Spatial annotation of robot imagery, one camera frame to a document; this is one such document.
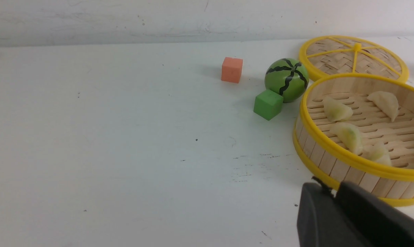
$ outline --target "woven bamboo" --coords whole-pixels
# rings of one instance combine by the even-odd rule
[[[339,73],[380,75],[405,83],[406,64],[394,53],[372,42],[345,36],[323,36],[306,42],[300,50],[300,61],[318,80]]]
[[[400,105],[394,122],[373,102],[374,91],[395,94]],[[382,141],[389,150],[388,167],[354,155],[329,133],[322,100],[330,96],[350,106],[348,120],[362,133],[365,146]],[[414,88],[383,77],[339,74],[323,78],[304,94],[294,132],[294,144],[304,164],[317,177],[337,189],[341,181],[358,184],[393,206],[414,204]]]

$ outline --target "scuff mark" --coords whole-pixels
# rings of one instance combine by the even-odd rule
[[[270,236],[268,236],[266,233],[264,233],[263,231],[262,231],[262,233],[263,233],[263,235],[267,236],[269,239],[272,240],[272,238]]]
[[[233,137],[229,136],[231,139],[233,139],[233,141],[235,142],[234,144],[232,144],[232,147],[234,147],[237,144],[236,139],[234,139]]]
[[[68,3],[68,5],[70,7],[74,7],[74,6],[80,5],[81,3],[85,3],[86,1],[79,1],[79,2],[74,3],[74,4],[71,4],[69,0],[66,0],[66,2]]]
[[[208,2],[209,2],[210,0],[207,0],[207,4],[206,4],[206,7],[204,8],[204,12],[206,11],[206,9],[207,9],[207,6],[208,6]]]

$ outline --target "stain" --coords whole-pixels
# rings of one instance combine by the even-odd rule
[[[267,238],[272,240],[272,238],[270,236],[268,236],[266,233],[264,233],[263,231],[262,231],[262,233],[263,233],[263,235],[267,236]]]

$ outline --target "toy dumpling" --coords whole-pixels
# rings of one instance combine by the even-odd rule
[[[378,142],[373,147],[370,147],[365,158],[379,164],[391,166],[390,154],[383,142]]]
[[[323,107],[324,113],[330,122],[348,120],[353,115],[353,110],[350,107],[331,97],[323,99]]]
[[[367,99],[373,101],[373,103],[390,117],[392,122],[394,122],[399,113],[398,99],[394,94],[377,91],[368,95]]]
[[[361,132],[355,125],[337,122],[332,126],[330,132],[337,135],[352,153],[359,155],[362,152]]]

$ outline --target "table surface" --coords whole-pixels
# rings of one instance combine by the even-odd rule
[[[414,85],[414,37],[368,39]],[[304,41],[0,48],[0,246],[299,246],[299,101],[253,105]]]

